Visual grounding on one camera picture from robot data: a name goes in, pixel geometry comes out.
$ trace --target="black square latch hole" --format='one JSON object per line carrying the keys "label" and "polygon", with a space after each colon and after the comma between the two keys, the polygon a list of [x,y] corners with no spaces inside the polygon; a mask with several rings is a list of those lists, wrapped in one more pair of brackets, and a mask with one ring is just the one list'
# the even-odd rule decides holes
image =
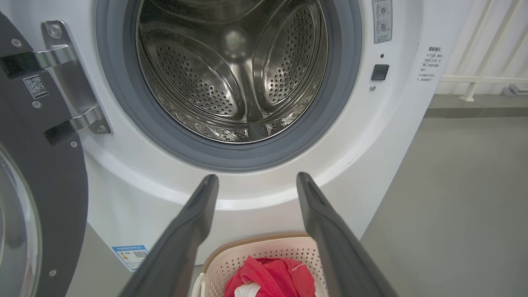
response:
{"label": "black square latch hole", "polygon": [[384,65],[384,64],[374,65],[374,70],[372,71],[371,80],[385,80],[385,77],[387,77],[387,71],[389,71],[389,65]]}

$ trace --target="perforated basket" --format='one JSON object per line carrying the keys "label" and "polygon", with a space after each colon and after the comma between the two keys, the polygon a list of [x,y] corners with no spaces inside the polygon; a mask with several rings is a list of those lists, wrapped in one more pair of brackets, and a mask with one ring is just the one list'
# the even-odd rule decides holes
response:
{"label": "perforated basket", "polygon": [[289,258],[306,264],[315,281],[315,295],[327,297],[325,274],[317,244],[306,233],[285,234],[241,240],[217,249],[203,265],[193,286],[192,297],[223,297],[228,280],[253,258]]}

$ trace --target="gray instruction sticker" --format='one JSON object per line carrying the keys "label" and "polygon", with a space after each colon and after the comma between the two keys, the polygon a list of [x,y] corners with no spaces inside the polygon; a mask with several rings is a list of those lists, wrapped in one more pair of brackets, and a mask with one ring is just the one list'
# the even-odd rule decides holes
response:
{"label": "gray instruction sticker", "polygon": [[24,83],[33,96],[33,99],[39,99],[49,94],[39,75],[24,78]]}
{"label": "gray instruction sticker", "polygon": [[372,0],[374,43],[392,39],[392,0]]}

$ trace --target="gray rubber gasket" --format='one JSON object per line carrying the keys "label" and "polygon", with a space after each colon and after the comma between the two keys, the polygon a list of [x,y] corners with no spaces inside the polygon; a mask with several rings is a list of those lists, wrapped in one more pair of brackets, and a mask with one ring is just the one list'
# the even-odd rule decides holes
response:
{"label": "gray rubber gasket", "polygon": [[361,14],[357,0],[322,0],[328,30],[328,62],[319,93],[291,127],[268,140],[243,145],[206,140],[167,115],[143,78],[136,53],[141,1],[99,0],[96,38],[110,88],[119,104],[157,145],[204,168],[242,172],[286,162],[309,148],[330,128],[354,86],[361,59]]}

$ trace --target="white washing machine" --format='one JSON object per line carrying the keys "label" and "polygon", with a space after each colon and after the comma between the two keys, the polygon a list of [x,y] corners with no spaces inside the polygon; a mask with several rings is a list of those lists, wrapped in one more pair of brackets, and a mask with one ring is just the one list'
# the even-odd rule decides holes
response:
{"label": "white washing machine", "polygon": [[301,171],[361,238],[470,4],[9,0],[0,12],[18,33],[5,34],[23,39],[5,36],[2,65],[36,117],[58,84],[71,119],[36,135],[84,152],[88,222],[110,249],[148,250],[219,177],[200,264],[233,240],[304,230]]}

